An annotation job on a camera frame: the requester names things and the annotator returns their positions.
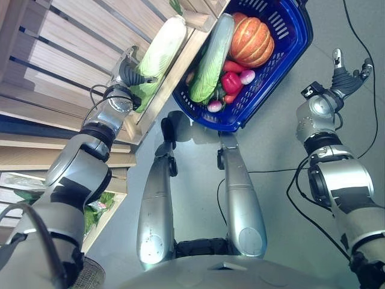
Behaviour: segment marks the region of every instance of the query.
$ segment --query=pumpkin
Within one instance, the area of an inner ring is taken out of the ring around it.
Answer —
[[[255,68],[263,65],[274,50],[269,28],[256,17],[234,13],[235,30],[230,56],[240,65]]]

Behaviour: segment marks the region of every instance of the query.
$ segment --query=wire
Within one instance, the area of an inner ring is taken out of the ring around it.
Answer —
[[[95,100],[94,100],[94,97],[92,97],[92,91],[95,87],[104,87],[105,89],[108,88],[107,85],[103,85],[103,84],[95,84],[94,86],[92,86],[90,88],[90,98],[91,98],[91,101],[92,101],[92,104],[95,106]]]
[[[336,112],[336,114],[338,115],[338,118],[339,118],[339,126],[336,128],[336,131],[337,131],[338,129],[341,129],[343,127],[343,118],[338,111]]]
[[[252,170],[252,171],[249,171],[248,173],[278,173],[278,172],[289,172],[291,170],[297,170],[297,169],[282,169],[282,170]],[[224,214],[223,214],[223,211],[222,211],[222,207],[221,207],[221,204],[220,204],[220,201],[219,201],[219,188],[221,187],[221,184],[224,182],[224,179],[222,179],[222,181],[220,181],[220,183],[218,184],[218,187],[217,187],[217,203],[218,203],[218,208],[219,208],[219,211],[221,212],[221,215],[222,215],[222,218],[223,218],[223,221],[224,221],[224,224],[227,226],[227,222],[226,222],[226,218],[224,217]]]
[[[223,181],[224,181],[224,179],[222,181],[220,181],[220,183],[218,184],[218,188],[217,188],[217,202],[218,202],[218,208],[219,208],[219,211],[221,212],[224,224],[227,226],[226,218],[224,217],[224,214],[223,214],[222,208],[221,208],[221,204],[219,203],[219,187],[221,186]]]
[[[310,217],[308,217],[306,214],[304,214],[300,209],[299,207],[297,207],[297,205],[294,203],[294,201],[291,199],[290,195],[289,195],[289,192],[290,192],[290,189],[291,187],[293,186],[293,183],[295,181],[295,178],[297,177],[297,175],[300,173],[301,171],[301,166],[304,165],[303,162],[306,162],[307,160],[307,157],[304,158],[300,164],[298,165],[297,167],[297,170],[295,171],[294,173],[294,176],[293,178],[291,179],[291,182],[288,186],[288,188],[286,189],[286,197],[288,197],[290,203],[293,205],[293,207],[306,219],[308,220],[311,224],[313,224],[318,230],[320,230],[335,246],[336,248],[340,251],[340,253],[349,261],[350,260],[350,257],[349,255],[337,244],[337,242],[321,227],[319,226],[314,220],[312,220]]]
[[[54,242],[52,241],[51,235],[49,234],[42,218],[30,205],[24,203],[17,203],[6,207],[6,209],[4,209],[3,212],[0,214],[0,220],[4,218],[9,211],[14,209],[22,209],[23,212],[28,215],[29,219],[34,225],[36,232],[40,237],[40,241],[43,244],[43,248],[49,264],[48,267],[51,270],[52,283],[54,284],[55,288],[67,288],[66,271],[60,261]]]
[[[325,207],[325,206],[322,206],[321,204],[315,202],[314,200],[309,199],[309,198],[306,196],[306,194],[305,194],[305,193],[301,190],[301,188],[300,188],[300,184],[298,183],[298,177],[300,176],[300,173],[301,173],[303,167],[307,164],[307,162],[308,162],[308,159],[307,159],[307,157],[306,157],[306,158],[304,159],[304,161],[302,161],[302,162],[300,163],[300,170],[298,171],[298,173],[296,174],[296,177],[295,177],[295,186],[297,187],[297,190],[298,190],[298,192],[300,193],[301,197],[303,197],[306,201],[308,201],[308,202],[310,202],[310,203],[312,203],[312,204],[314,204],[314,205],[316,205],[316,206],[318,206],[318,207],[320,207],[320,208],[322,208],[322,209],[325,209],[325,210],[331,212],[331,209],[330,209],[330,208]]]
[[[374,68],[374,61],[373,61],[371,53],[369,52],[369,49],[362,42],[362,40],[360,39],[360,37],[357,35],[356,31],[353,28],[353,25],[350,21],[346,1],[345,0],[342,0],[342,1],[343,1],[343,8],[345,9],[346,19],[348,21],[351,32],[354,34],[356,39],[360,42],[362,47],[365,49],[366,53],[369,55],[369,58],[372,61],[372,65],[373,65],[373,107],[374,107],[374,117],[375,117],[375,133],[374,133],[373,140],[372,140],[371,144],[369,145],[369,147],[358,157],[358,158],[361,158],[364,155],[366,155],[366,153],[369,152],[369,150],[373,147],[373,145],[377,139],[377,135],[378,135],[378,115],[377,115],[377,104],[376,104],[376,95],[375,95],[375,68]]]
[[[111,98],[125,98],[125,99],[128,99],[129,101],[131,101],[131,98],[127,98],[125,96],[119,96],[119,95],[112,95],[112,96],[107,96],[106,98],[103,98],[102,100],[98,101],[97,103],[95,103],[87,112],[87,114],[85,115],[84,119],[83,119],[83,122],[82,122],[82,126],[81,128],[84,126],[84,123],[85,121],[87,120],[87,117],[90,115],[90,113],[99,105],[101,104],[102,102],[106,101],[107,99],[111,99]]]

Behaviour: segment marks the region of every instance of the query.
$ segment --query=bell pepper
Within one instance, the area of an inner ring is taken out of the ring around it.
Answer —
[[[221,82],[223,90],[228,95],[237,92],[243,86],[241,79],[235,72],[226,72],[226,74],[222,76]]]

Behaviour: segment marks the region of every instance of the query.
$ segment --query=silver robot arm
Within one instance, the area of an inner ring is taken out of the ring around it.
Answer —
[[[119,59],[103,96],[105,101],[51,165],[46,191],[33,205],[48,229],[66,276],[52,276],[36,228],[24,214],[7,245],[0,249],[2,288],[66,288],[76,281],[83,264],[84,206],[97,200],[107,187],[111,169],[105,162],[112,143],[124,118],[140,105],[128,87],[156,81],[131,69],[131,53],[127,51]]]
[[[334,114],[361,87],[372,64],[366,59],[362,71],[351,76],[343,66],[340,49],[334,50],[333,59],[332,87],[324,89],[313,82],[302,91],[307,101],[297,110],[297,138],[309,156],[313,198],[331,208],[361,288],[385,288],[385,208],[372,200],[374,188],[368,171],[334,129]]]

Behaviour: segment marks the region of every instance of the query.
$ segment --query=gray floor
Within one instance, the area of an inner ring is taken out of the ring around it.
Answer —
[[[384,1],[347,0],[347,5],[352,23],[358,35],[367,43],[377,65],[379,135],[362,162],[372,176],[375,200],[384,205]],[[314,29],[311,47],[246,128],[237,133],[249,170],[296,167],[305,156],[302,145],[295,138],[295,110],[304,101],[300,91],[314,80],[326,87],[330,85],[333,48],[343,49],[349,70],[359,68],[367,57],[348,28],[342,1],[309,1],[308,9]],[[345,124],[339,135],[357,155],[367,148],[374,134],[372,82],[373,77],[349,98],[342,110]],[[138,165],[128,173],[129,196],[88,254],[106,270],[106,288],[117,288],[123,281],[141,273],[135,252],[141,195],[153,153],[161,143],[159,121],[171,110],[178,110],[172,98],[137,151]],[[216,167],[218,142],[215,132],[204,128],[194,131],[194,140],[178,143],[175,150],[179,174],[171,180],[171,189],[174,227],[179,241],[223,237],[226,234],[215,197],[217,185],[224,176],[223,171]],[[342,288],[358,288],[356,277],[349,271],[345,259],[288,202],[285,190],[291,177],[292,173],[288,172],[251,175],[268,234],[266,259],[332,280]],[[309,191],[305,174],[300,184],[304,191]],[[295,190],[291,194],[305,213],[319,222],[336,240],[339,239],[332,216],[303,201]]]

